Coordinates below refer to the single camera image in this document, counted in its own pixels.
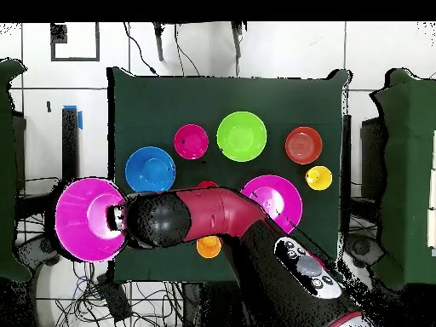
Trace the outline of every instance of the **red cup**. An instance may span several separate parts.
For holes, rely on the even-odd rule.
[[[200,188],[209,188],[211,186],[218,186],[218,185],[213,181],[202,181],[198,186]]]
[[[315,129],[298,127],[289,133],[284,148],[288,157],[297,164],[309,164],[321,154],[323,140]]]

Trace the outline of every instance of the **pink bowl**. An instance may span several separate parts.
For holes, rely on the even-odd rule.
[[[106,209],[122,203],[123,196],[106,179],[74,181],[56,205],[54,229],[62,246],[82,261],[113,258],[123,246],[124,235],[109,229]]]
[[[209,145],[205,130],[196,124],[187,124],[177,130],[174,137],[174,147],[184,159],[202,157]]]
[[[298,226],[303,213],[300,193],[277,175],[261,175],[249,181],[241,193],[258,203],[286,233]]]

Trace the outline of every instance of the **lime green bowl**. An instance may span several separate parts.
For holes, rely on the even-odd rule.
[[[267,144],[265,124],[250,112],[227,115],[216,133],[218,147],[235,162],[248,162],[262,153]]]

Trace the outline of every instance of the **robot control buttons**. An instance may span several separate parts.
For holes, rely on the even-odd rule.
[[[293,250],[288,251],[288,257],[293,260],[296,257],[298,257],[298,255],[296,254],[296,252],[294,252]]]
[[[317,260],[310,255],[301,255],[296,264],[296,270],[304,276],[317,277],[323,268]]]
[[[309,294],[325,300],[341,296],[341,286],[328,273],[321,261],[306,251],[294,238],[279,238],[274,245],[274,254]]]
[[[333,284],[333,280],[329,276],[323,276],[323,281],[330,285]]]
[[[293,249],[295,247],[294,244],[292,242],[290,242],[290,241],[284,242],[284,245],[286,246],[286,248],[288,250]]]
[[[313,286],[315,289],[319,290],[319,289],[322,289],[322,288],[323,288],[323,283],[322,283],[319,279],[314,278],[314,279],[312,280],[312,286]]]

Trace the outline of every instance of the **dark green tablecloth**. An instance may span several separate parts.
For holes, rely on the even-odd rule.
[[[109,134],[114,125],[115,182],[123,191],[133,192],[126,183],[124,166],[129,156],[143,146],[161,147],[175,160],[174,189],[211,180],[238,190],[258,175],[280,175],[301,194],[301,230],[336,258],[341,94],[348,81],[346,71],[332,73],[329,80],[301,80],[132,77],[112,68],[108,69],[108,80],[109,101],[114,102],[109,104]],[[267,146],[258,158],[247,163],[227,159],[216,144],[221,120],[236,111],[253,112],[267,127]],[[209,149],[198,160],[182,159],[173,146],[175,132],[187,123],[202,126],[209,136]],[[284,150],[288,133],[302,125],[314,127],[323,138],[323,152],[310,165],[291,162]],[[314,191],[304,180],[304,174],[314,165],[325,165],[333,173],[333,183],[326,191]],[[205,260],[192,243],[165,250],[126,248],[116,257],[115,279],[196,282],[234,276],[222,252]]]
[[[29,270],[17,261],[13,252],[16,239],[17,169],[12,127],[12,99],[9,95],[9,88],[12,79],[18,77],[24,70],[23,65],[16,60],[0,60],[0,126],[2,127],[0,132],[0,153],[2,154],[0,217],[3,224],[0,235],[0,278],[4,277],[16,282],[25,282],[31,277]]]
[[[412,77],[404,69],[391,72],[388,80],[374,95],[389,137],[381,200],[381,244],[387,253],[373,270],[394,289],[436,284],[436,257],[427,246],[436,82]]]

